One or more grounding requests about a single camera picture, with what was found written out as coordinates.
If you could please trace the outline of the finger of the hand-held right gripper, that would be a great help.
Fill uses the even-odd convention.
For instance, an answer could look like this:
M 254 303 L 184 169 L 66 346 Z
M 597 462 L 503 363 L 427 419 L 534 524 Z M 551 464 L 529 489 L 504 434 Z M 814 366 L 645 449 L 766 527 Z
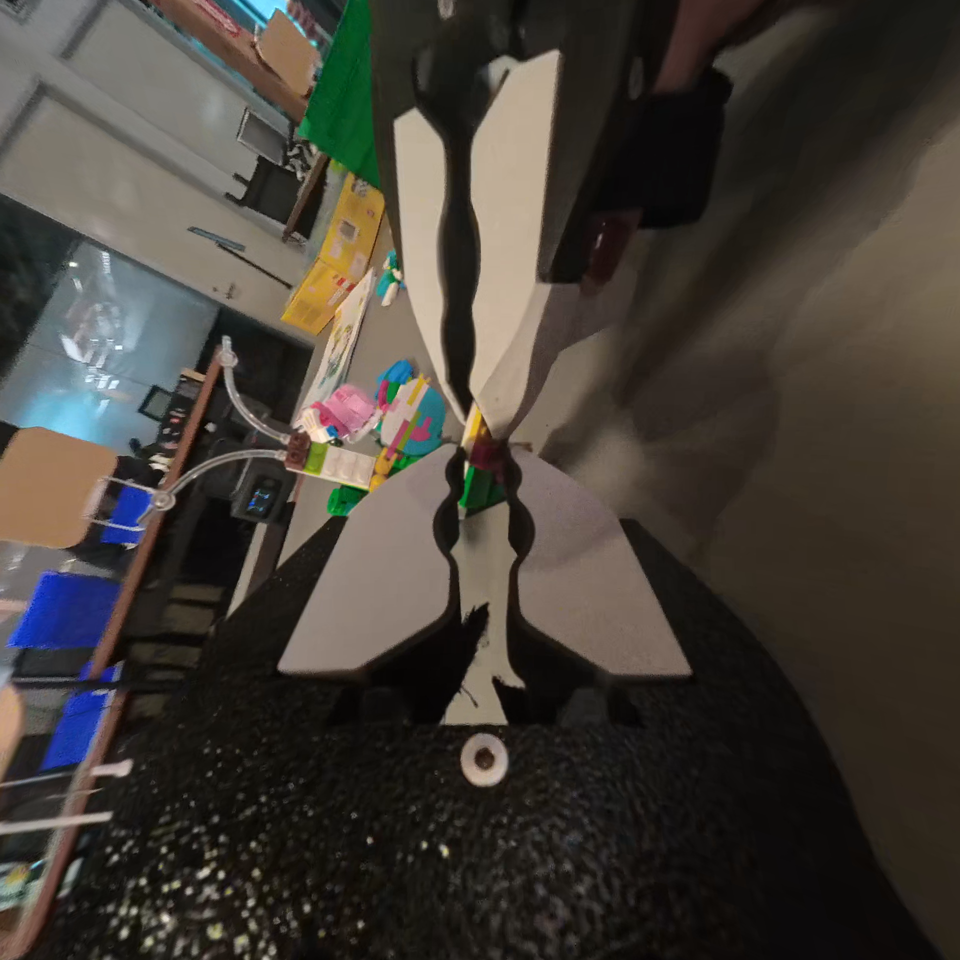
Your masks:
M 539 276 L 561 63 L 549 51 L 511 66 L 471 146 L 479 270 L 469 390 L 498 441 L 525 419 L 559 354 L 601 328 L 579 283 Z
M 422 109 L 393 122 L 401 263 L 414 319 L 452 406 L 472 406 L 479 239 L 473 134 L 438 129 Z

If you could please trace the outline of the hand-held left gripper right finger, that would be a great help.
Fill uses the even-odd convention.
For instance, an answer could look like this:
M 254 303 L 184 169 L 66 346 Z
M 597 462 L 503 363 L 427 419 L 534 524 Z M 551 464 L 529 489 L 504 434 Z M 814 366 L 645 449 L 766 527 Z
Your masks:
M 532 543 L 515 546 L 526 626 L 616 681 L 692 675 L 619 518 L 557 467 L 512 450 Z

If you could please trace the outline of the small green yellow lego assembly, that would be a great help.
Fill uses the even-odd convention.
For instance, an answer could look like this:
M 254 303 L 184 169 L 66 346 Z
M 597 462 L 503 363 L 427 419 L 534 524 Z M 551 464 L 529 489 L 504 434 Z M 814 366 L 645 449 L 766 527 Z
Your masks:
M 510 443 L 496 438 L 476 402 L 470 406 L 459 447 L 463 453 L 461 514 L 467 518 L 506 499 L 505 470 Z

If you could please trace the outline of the lego build with clear tubes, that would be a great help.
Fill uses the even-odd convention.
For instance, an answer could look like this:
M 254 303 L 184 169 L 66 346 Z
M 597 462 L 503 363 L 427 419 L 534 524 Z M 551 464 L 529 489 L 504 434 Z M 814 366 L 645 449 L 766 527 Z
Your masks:
M 273 447 L 249 447 L 223 453 L 191 468 L 175 480 L 172 486 L 158 488 L 153 492 L 150 511 L 141 518 L 144 526 L 156 515 L 170 512 L 176 506 L 178 494 L 183 489 L 204 475 L 234 463 L 254 460 L 276 462 L 297 475 L 370 490 L 376 458 L 357 453 L 351 449 L 351 445 L 312 441 L 306 432 L 295 425 L 287 431 L 270 427 L 247 407 L 236 388 L 234 369 L 238 364 L 238 357 L 229 336 L 222 337 L 219 359 L 231 404 L 254 432 L 273 442 Z

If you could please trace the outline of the lego instruction booklet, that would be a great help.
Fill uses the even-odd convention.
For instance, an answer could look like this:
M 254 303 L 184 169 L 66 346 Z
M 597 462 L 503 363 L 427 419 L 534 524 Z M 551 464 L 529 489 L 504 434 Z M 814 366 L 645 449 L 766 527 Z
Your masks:
M 316 374 L 304 393 L 304 407 L 326 402 L 346 383 L 356 342 L 376 287 L 376 277 L 376 270 L 367 270 L 338 306 Z

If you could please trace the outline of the teal white lego build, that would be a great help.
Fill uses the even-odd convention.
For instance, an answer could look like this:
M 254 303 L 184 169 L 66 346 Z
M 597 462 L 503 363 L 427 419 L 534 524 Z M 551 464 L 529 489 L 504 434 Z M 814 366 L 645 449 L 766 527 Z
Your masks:
M 441 446 L 446 403 L 411 362 L 395 362 L 380 376 L 375 400 L 381 453 L 391 465 L 402 458 L 425 457 Z

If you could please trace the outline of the person's right hand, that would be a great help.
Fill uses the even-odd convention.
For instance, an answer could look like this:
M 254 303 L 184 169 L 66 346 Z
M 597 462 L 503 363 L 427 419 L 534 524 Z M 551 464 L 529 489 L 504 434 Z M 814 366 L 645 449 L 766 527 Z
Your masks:
M 654 94 L 694 87 L 727 34 L 749 18 L 754 1 L 680 1 L 673 31 L 656 75 Z

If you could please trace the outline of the yellow cardboard box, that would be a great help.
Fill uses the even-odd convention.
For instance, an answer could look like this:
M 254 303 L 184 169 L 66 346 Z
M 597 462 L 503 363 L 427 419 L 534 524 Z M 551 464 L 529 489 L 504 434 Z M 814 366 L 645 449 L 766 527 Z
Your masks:
M 386 210 L 376 186 L 346 173 L 312 265 L 287 299 L 283 324 L 312 337 L 366 276 Z

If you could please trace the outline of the black device with display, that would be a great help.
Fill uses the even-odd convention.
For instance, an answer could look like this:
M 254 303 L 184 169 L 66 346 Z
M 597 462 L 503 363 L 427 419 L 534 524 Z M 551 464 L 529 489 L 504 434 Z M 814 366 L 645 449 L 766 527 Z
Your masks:
M 230 516 L 242 522 L 279 525 L 289 519 L 288 507 L 297 474 L 273 462 L 246 467 L 230 497 Z

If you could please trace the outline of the green cloth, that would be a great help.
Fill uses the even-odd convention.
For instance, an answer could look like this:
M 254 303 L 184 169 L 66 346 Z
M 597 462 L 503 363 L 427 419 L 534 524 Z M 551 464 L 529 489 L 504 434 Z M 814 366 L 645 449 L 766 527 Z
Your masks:
M 347 2 L 298 134 L 330 161 L 380 188 L 370 40 L 369 3 Z

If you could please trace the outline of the black chair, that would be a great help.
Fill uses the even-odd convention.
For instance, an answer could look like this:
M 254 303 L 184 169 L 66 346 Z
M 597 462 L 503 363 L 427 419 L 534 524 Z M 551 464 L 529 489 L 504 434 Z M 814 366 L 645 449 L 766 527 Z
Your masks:
M 243 187 L 240 196 L 223 194 L 238 208 L 252 210 L 275 222 L 286 223 L 299 198 L 301 182 L 294 171 L 259 155 L 249 177 L 234 173 L 233 180 Z

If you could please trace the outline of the brown cardboard sheet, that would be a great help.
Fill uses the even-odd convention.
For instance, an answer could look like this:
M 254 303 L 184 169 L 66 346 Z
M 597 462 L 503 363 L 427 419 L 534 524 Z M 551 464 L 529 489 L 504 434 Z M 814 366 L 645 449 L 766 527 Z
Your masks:
M 254 50 L 262 63 L 296 96 L 313 90 L 320 55 L 299 26 L 284 12 L 273 11 L 266 26 L 255 33 Z

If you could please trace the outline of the blue chair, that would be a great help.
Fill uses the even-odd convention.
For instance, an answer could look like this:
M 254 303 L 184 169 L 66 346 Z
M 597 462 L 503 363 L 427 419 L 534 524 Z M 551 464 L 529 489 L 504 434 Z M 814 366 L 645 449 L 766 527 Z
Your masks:
M 76 767 L 87 758 L 112 696 L 100 688 L 68 696 L 40 764 L 41 773 Z
M 90 574 L 44 572 L 6 642 L 8 649 L 72 650 L 98 646 L 121 582 Z
M 116 490 L 114 506 L 101 523 L 100 544 L 134 548 L 143 538 L 141 519 L 152 509 L 154 490 L 151 487 L 121 484 Z

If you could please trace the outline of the wooden table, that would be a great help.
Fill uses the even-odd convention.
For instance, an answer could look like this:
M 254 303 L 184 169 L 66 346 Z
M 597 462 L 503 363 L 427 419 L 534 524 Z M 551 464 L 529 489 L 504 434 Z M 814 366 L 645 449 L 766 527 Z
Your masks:
M 221 5 L 210 1 L 150 1 L 150 6 L 246 80 L 263 100 L 291 121 L 303 121 L 310 95 L 297 96 L 265 66 L 255 50 L 256 33 L 242 27 Z

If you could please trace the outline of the brown wooden rail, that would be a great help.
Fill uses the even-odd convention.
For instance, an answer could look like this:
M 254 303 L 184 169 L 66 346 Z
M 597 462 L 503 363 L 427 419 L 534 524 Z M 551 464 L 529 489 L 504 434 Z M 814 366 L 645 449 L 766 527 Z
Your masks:
M 222 349 L 218 347 L 200 383 L 174 459 L 156 492 L 160 496 L 161 503 L 168 509 L 171 509 L 174 503 L 173 488 L 186 474 L 186 463 L 203 430 L 210 401 L 221 378 L 222 369 Z M 112 663 L 124 624 L 156 548 L 163 522 L 164 518 L 159 514 L 152 515 L 146 521 L 143 537 L 134 553 L 126 578 L 122 582 L 122 588 L 111 610 L 110 618 L 94 649 L 90 668 L 90 680 L 93 682 L 94 690 L 106 690 L 108 687 L 102 680 L 102 674 Z M 51 834 L 51 837 L 45 851 L 45 870 L 39 887 L 35 890 L 34 896 L 22 906 L 17 925 L 2 933 L 1 957 L 3 959 L 26 956 L 39 939 L 49 919 L 81 828 L 94 821 L 94 816 L 87 811 L 90 789 L 97 779 L 93 770 L 102 762 L 111 745 L 126 700 L 127 697 L 124 694 L 114 693 L 107 696 L 104 712 L 94 731 L 89 750 L 73 772 L 60 813 L 52 819 L 14 823 L 16 827 L 27 826 L 32 832 L 46 831 Z

